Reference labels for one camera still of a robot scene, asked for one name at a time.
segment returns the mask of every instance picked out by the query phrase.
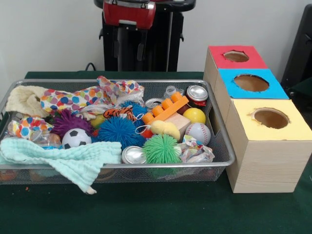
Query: white knit cloth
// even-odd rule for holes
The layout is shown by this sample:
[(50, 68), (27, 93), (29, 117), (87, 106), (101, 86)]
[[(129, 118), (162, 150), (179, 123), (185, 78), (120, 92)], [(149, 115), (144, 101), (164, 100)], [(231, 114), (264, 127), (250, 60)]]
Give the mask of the white knit cloth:
[(5, 110), (41, 118), (47, 117), (49, 114), (40, 105), (40, 98), (46, 90), (39, 86), (18, 86), (11, 91)]

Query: wire mesh basket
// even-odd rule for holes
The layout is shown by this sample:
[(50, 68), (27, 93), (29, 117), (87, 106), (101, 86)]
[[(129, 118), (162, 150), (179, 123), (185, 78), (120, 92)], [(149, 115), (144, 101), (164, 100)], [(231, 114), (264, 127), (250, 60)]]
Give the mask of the wire mesh basket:
[[(178, 164), (107, 164), (99, 173), (95, 183), (117, 182), (166, 182), (166, 181), (216, 181), (226, 166), (235, 160), (224, 122), (210, 85), (202, 80), (137, 80), (145, 87), (144, 101), (162, 98), (169, 85), (186, 90), (190, 85), (207, 89), (208, 100), (202, 110), (207, 116), (206, 125), (211, 131), (208, 147), (215, 155), (211, 163)], [(12, 84), (0, 104), (0, 140), (16, 113), (6, 113), (5, 104), (13, 88), (19, 85), (34, 85), (44, 88), (74, 92), (97, 85), (96, 80), (83, 79), (25, 79)], [(48, 165), (0, 165), (0, 184), (64, 184), (71, 183)]]

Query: yellow box top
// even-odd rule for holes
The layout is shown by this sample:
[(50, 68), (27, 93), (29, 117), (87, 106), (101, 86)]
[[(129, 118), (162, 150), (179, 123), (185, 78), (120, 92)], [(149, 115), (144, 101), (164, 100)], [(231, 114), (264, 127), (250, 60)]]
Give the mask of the yellow box top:
[(249, 140), (312, 140), (291, 100), (232, 99)]

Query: round hole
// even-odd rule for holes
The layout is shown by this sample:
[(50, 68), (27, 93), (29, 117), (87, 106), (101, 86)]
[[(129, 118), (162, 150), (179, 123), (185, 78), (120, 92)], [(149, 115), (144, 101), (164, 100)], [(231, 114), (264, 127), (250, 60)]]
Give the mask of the round hole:
[(231, 50), (223, 54), (225, 59), (232, 62), (247, 62), (249, 60), (248, 55), (243, 51)]
[(250, 74), (239, 75), (234, 78), (234, 82), (246, 91), (261, 92), (269, 88), (269, 83), (263, 78)]
[(288, 117), (283, 112), (273, 108), (258, 109), (254, 118), (268, 128), (281, 129), (289, 123)]

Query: soccer ball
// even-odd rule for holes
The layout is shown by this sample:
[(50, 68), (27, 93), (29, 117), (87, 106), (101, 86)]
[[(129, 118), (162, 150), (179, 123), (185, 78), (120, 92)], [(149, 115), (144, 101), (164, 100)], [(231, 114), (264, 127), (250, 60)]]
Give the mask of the soccer ball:
[(65, 133), (62, 140), (63, 149), (69, 149), (90, 143), (91, 137), (85, 130), (81, 128), (74, 128), (69, 130), (67, 133)]

